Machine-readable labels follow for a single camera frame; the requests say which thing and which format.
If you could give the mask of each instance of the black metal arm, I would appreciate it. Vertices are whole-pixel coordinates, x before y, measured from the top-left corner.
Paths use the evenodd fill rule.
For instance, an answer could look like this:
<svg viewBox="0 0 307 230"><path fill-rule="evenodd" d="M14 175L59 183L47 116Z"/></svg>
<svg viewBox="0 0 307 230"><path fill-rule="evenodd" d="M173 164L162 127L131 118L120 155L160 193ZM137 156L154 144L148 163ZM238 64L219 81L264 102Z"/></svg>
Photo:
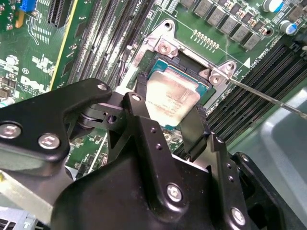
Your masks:
<svg viewBox="0 0 307 230"><path fill-rule="evenodd" d="M272 187L260 192L261 201L267 200L260 203L261 222L249 213L255 204L246 193L268 181L263 175L253 179L256 175L244 171L248 165L232 161L223 140L208 130L198 112L191 110L181 131L187 154L191 161L201 159L202 168L172 157L141 96L112 94L96 79L6 107L0 110L0 127L5 126L0 171L2 183L14 191L0 190L55 230L302 227ZM108 130L108 164L72 183L62 170L69 139L94 128ZM250 184L243 186L242 178ZM291 218L285 220L279 207L287 207Z"/></svg>

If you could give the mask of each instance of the capacitor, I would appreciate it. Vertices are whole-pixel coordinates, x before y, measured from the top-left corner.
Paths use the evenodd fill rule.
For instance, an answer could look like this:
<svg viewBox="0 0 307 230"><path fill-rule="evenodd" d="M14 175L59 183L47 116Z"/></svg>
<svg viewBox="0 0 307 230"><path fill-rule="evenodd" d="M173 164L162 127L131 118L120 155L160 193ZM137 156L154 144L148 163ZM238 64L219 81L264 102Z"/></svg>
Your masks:
<svg viewBox="0 0 307 230"><path fill-rule="evenodd" d="M0 102L0 108L4 108L8 105L14 104L15 100L11 97L5 98Z"/></svg>
<svg viewBox="0 0 307 230"><path fill-rule="evenodd" d="M284 20L280 23L279 29L286 35L293 35L297 31L297 25L288 20Z"/></svg>
<svg viewBox="0 0 307 230"><path fill-rule="evenodd" d="M283 0L264 0L262 8L266 12L277 13L283 7Z"/></svg>

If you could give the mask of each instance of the green circuit board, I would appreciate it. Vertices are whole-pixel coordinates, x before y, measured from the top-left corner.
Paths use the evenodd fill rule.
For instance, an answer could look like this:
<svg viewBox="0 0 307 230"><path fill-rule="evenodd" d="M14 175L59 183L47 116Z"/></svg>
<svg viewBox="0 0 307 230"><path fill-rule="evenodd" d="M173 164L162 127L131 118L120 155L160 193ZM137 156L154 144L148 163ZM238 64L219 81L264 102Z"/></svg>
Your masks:
<svg viewBox="0 0 307 230"><path fill-rule="evenodd" d="M307 13L300 11L299 15L293 15L293 11L300 7L298 0L286 0L279 13L264 12L261 0L228 0L222 5L219 1L212 1L214 9L220 9L223 16L231 15L239 23L237 29L238 25L244 24L251 36L257 36L255 47L247 46L247 41L236 41L238 38L234 33L226 35L222 33L220 25L212 25L214 19L210 19L210 15L196 14L200 1L192 1L191 6L187 7L183 4L186 1L156 0L151 9L142 11L145 2L152 1L75 0L70 6L65 25L60 28L48 23L51 0L38 0L35 11L27 13L19 10L21 1L0 1L0 10L1 5L5 5L0 15L0 89L9 90L9 96L18 102L89 77L99 78L114 88L114 76L119 72L119 53L127 45L125 39L128 39L129 31L140 19L143 24L133 34L135 42L122 79L131 89L137 73L148 68L155 53L147 51L133 72L129 71L129 67L144 39L166 19L174 22L175 40L186 49L214 66L233 60L237 66L234 78L238 80L256 66L284 35L280 31L282 21L291 18L298 30L306 29ZM233 14L231 7L236 4L240 8ZM127 19L132 18L131 22L120 27L127 12L133 16L127 15ZM244 23L242 20L248 12L252 17ZM16 26L17 22L21 23L20 14L24 14L23 23ZM263 25L254 30L257 22ZM217 106L231 89L232 86L227 88L208 109ZM67 165L79 169L81 164L85 164L85 173L104 165L107 157L107 141L103 141L105 136L104 130L97 130L87 137L74 140ZM177 139L169 143L171 150L176 150L181 141Z"/></svg>

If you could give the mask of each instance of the metal screw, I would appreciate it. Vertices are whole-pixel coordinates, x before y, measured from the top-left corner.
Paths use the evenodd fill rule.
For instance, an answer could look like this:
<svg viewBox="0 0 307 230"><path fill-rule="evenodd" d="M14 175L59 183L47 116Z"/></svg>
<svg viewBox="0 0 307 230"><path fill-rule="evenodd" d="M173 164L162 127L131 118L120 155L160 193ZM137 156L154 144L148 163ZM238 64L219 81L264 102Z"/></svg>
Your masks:
<svg viewBox="0 0 307 230"><path fill-rule="evenodd" d="M246 162L249 162L249 159L248 159L248 157L246 156L246 155L242 155L242 158L243 158L243 160L245 160Z"/></svg>
<svg viewBox="0 0 307 230"><path fill-rule="evenodd" d="M98 88L101 89L101 90L107 90L107 87L103 84L99 84Z"/></svg>
<svg viewBox="0 0 307 230"><path fill-rule="evenodd" d="M158 51L160 52L160 54L167 55L169 54L170 50L171 50L170 46L166 43L161 43L158 46Z"/></svg>
<svg viewBox="0 0 307 230"><path fill-rule="evenodd" d="M21 134L21 129L15 124L3 124L0 126L0 137L13 139Z"/></svg>
<svg viewBox="0 0 307 230"><path fill-rule="evenodd" d="M219 79L219 78L214 78L214 79L213 79L213 83L214 83L214 84L219 83L219 81L220 81L220 79Z"/></svg>
<svg viewBox="0 0 307 230"><path fill-rule="evenodd" d="M245 225L245 223L246 223L246 222L245 222L245 218L244 218L242 212L241 212L239 209L233 207L233 208L231 209L231 214L232 214L232 216L234 217L235 221L236 221L239 225L242 225L242 226Z"/></svg>
<svg viewBox="0 0 307 230"><path fill-rule="evenodd" d="M220 143L224 143L223 140L220 137L215 137L217 139L218 142Z"/></svg>
<svg viewBox="0 0 307 230"><path fill-rule="evenodd" d="M179 202L182 199L182 193L180 189L173 184L169 184L167 186L167 195L174 202Z"/></svg>
<svg viewBox="0 0 307 230"><path fill-rule="evenodd" d="M136 94L132 95L132 98L134 100L136 100L136 101L140 101L141 100L141 98L138 95L136 95Z"/></svg>
<svg viewBox="0 0 307 230"><path fill-rule="evenodd" d="M46 133L38 139L38 144L43 149L54 150L59 146L59 138L52 133Z"/></svg>
<svg viewBox="0 0 307 230"><path fill-rule="evenodd" d="M169 141L172 140L172 135L171 135L170 133L164 132L163 135L164 135L164 138L165 138L165 140L166 140L167 142L169 142Z"/></svg>

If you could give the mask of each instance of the motherboard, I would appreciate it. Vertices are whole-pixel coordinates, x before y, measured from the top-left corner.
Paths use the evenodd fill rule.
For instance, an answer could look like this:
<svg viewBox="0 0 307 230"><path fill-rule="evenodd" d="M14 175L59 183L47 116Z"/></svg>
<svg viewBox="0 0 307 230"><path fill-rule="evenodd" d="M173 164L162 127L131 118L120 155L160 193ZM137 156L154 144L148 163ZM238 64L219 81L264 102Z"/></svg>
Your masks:
<svg viewBox="0 0 307 230"><path fill-rule="evenodd" d="M281 41L291 46L306 31L306 0L1 0L0 105L87 78L133 91L145 73L146 105L172 152L182 149L180 122L195 105L230 144L271 107L258 98L240 104L253 95L222 74L283 99L306 84L307 46L296 48L303 59L292 59L288 79L269 68L283 63ZM267 110L250 122L257 103ZM223 117L244 128L226 133ZM81 177L107 163L107 148L106 131L95 130L71 142L66 164Z"/></svg>

